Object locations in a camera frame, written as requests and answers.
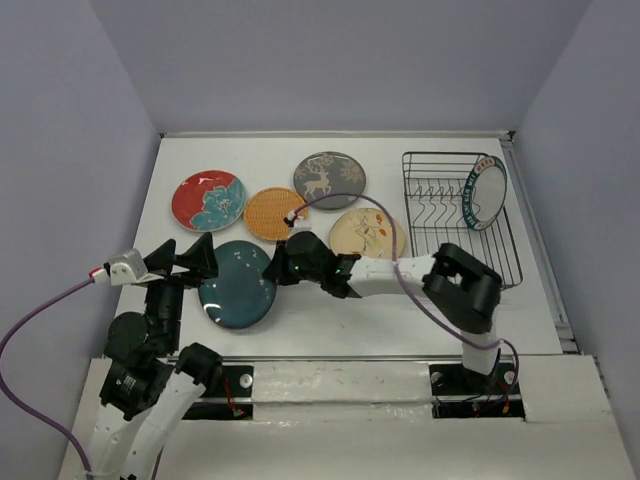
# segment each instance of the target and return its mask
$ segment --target orange plate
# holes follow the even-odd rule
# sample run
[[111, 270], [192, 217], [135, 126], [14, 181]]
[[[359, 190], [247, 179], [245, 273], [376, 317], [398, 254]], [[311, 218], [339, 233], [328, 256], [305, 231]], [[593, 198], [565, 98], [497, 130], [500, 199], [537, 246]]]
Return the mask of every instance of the orange plate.
[[[263, 240], [286, 240], [289, 227], [284, 223], [287, 214], [304, 205], [304, 200], [288, 188], [267, 188], [256, 193], [244, 209], [244, 223], [251, 233]], [[305, 217], [307, 208], [301, 212]]]

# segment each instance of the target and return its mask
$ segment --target white platform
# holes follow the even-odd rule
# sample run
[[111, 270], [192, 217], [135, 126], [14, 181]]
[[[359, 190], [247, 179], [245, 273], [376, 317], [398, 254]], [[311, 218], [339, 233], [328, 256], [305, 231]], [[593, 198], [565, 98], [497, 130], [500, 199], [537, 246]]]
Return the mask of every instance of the white platform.
[[[174, 190], [191, 174], [222, 169], [236, 174], [248, 194], [272, 186], [292, 186], [293, 170], [311, 153], [333, 150], [356, 158], [367, 173], [365, 193], [385, 205], [407, 227], [402, 179], [402, 155], [407, 151], [472, 151], [503, 158], [495, 138], [189, 138], [164, 139], [151, 179], [135, 246], [150, 252], [167, 238], [186, 249], [197, 235], [173, 218], [170, 202]], [[506, 208], [523, 270], [523, 283], [503, 295], [498, 309], [498, 333], [511, 339], [520, 353], [560, 353], [531, 244], [513, 187]], [[368, 206], [359, 201], [355, 206]], [[315, 233], [327, 241], [333, 223], [343, 211], [312, 210]], [[244, 239], [267, 253], [273, 244], [255, 238], [240, 220], [214, 234], [216, 244]], [[118, 313], [141, 311], [144, 291], [123, 289]], [[254, 327], [226, 331], [204, 313], [197, 292], [185, 294], [181, 346], [200, 342], [225, 357], [367, 357], [457, 355], [459, 343], [425, 318], [402, 296], [367, 300], [339, 300], [312, 284], [280, 288], [276, 301]]]
[[[108, 367], [89, 370], [83, 445]], [[527, 421], [445, 420], [424, 362], [256, 363], [254, 420], [181, 422], [157, 480], [635, 478], [590, 357], [523, 357], [520, 381]], [[79, 467], [69, 447], [59, 480]]]

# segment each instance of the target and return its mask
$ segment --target wire dish rack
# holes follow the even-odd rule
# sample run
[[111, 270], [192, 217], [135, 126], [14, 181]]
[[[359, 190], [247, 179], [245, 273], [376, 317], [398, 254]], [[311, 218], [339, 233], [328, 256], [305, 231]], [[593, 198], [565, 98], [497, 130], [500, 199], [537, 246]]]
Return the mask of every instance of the wire dish rack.
[[482, 231], [468, 228], [462, 217], [467, 176], [476, 161], [486, 155], [407, 152], [402, 156], [411, 253], [430, 255], [442, 243], [454, 243], [498, 272], [504, 289], [513, 288], [522, 283], [523, 277], [506, 208]]

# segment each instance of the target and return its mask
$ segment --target gray plate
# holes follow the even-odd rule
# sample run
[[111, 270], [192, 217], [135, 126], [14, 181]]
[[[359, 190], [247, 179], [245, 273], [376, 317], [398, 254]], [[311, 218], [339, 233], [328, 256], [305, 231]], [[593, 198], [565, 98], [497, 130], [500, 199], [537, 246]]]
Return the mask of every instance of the gray plate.
[[351, 205], [364, 191], [367, 177], [362, 166], [349, 155], [319, 152], [305, 158], [293, 173], [296, 191], [305, 200], [321, 198], [329, 193], [347, 193], [313, 204], [321, 210], [337, 210]]

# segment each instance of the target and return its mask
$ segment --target white wall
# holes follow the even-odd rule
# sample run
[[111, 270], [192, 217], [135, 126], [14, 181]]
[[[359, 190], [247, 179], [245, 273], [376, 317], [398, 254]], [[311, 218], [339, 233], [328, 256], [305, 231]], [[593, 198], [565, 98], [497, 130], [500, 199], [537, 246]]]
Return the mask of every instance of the white wall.
[[516, 135], [578, 342], [640, 473], [640, 2], [595, 0]]
[[160, 131], [513, 129], [590, 0], [91, 0]]
[[[0, 8], [0, 335], [130, 247], [158, 138], [86, 0]], [[71, 425], [117, 292], [90, 287], [32, 320], [7, 382]], [[66, 441], [0, 396], [0, 478], [57, 477]]]

